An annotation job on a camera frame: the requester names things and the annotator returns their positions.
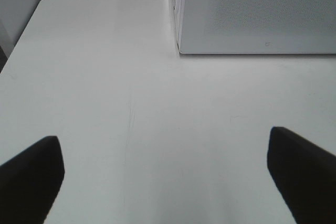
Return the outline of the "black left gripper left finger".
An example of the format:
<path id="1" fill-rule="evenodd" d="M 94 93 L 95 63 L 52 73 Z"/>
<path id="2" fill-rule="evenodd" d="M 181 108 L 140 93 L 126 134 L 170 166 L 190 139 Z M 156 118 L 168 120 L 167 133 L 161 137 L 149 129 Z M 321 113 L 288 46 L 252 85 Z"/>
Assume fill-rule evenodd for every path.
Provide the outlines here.
<path id="1" fill-rule="evenodd" d="M 58 137 L 46 136 L 1 165 L 1 223 L 44 223 L 65 176 Z"/>

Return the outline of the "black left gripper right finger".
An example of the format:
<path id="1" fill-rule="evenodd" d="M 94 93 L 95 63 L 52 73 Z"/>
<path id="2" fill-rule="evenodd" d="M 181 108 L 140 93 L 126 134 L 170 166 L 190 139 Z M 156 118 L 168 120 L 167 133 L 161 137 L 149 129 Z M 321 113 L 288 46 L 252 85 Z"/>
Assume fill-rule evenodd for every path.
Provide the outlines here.
<path id="1" fill-rule="evenodd" d="M 335 223 L 335 155 L 274 126 L 267 168 L 296 223 Z"/>

